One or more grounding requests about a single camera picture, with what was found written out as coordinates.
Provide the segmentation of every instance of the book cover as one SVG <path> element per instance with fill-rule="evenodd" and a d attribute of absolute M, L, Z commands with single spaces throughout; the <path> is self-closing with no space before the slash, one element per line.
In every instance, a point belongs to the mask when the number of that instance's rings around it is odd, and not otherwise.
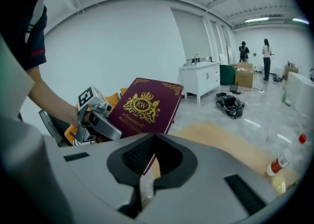
<path fill-rule="evenodd" d="M 122 137 L 139 133 L 168 133 L 181 100 L 183 86 L 136 78 L 108 119 Z"/>

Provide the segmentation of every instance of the gold crest emblem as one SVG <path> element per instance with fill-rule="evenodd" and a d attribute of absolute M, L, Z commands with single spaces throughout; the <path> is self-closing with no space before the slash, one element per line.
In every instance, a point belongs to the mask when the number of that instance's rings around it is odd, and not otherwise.
<path fill-rule="evenodd" d="M 141 97 L 138 97 L 137 93 L 133 95 L 133 98 L 129 98 L 123 105 L 123 108 L 134 116 L 144 119 L 148 123 L 155 123 L 156 117 L 158 117 L 160 109 L 157 108 L 159 100 L 151 102 L 154 95 L 150 92 L 142 93 Z"/>

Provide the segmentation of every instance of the green trash bin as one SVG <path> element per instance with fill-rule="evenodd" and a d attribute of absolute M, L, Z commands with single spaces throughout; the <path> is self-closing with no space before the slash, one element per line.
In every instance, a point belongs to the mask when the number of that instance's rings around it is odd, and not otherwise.
<path fill-rule="evenodd" d="M 232 85 L 235 83 L 236 67 L 232 65 L 220 65 L 220 84 Z"/>

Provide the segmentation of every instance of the red bottle cap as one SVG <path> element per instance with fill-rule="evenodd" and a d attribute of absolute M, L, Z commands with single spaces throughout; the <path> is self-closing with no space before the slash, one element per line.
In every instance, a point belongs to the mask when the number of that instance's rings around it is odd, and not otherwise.
<path fill-rule="evenodd" d="M 306 142 L 306 135 L 305 134 L 301 134 L 299 137 L 299 141 L 301 144 L 304 144 Z"/>

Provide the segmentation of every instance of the cardboard box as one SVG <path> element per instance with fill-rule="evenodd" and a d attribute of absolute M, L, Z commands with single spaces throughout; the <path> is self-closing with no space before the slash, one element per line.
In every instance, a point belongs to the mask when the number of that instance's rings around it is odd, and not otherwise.
<path fill-rule="evenodd" d="M 285 77 L 284 77 L 285 80 L 288 80 L 289 72 L 299 73 L 299 68 L 286 65 L 285 66 Z"/>
<path fill-rule="evenodd" d="M 235 72 L 235 84 L 238 86 L 244 86 L 247 88 L 253 87 L 253 77 L 254 77 L 254 68 L 253 64 L 249 63 L 238 63 L 237 69 L 243 68 L 248 70 L 247 72 L 236 71 Z"/>

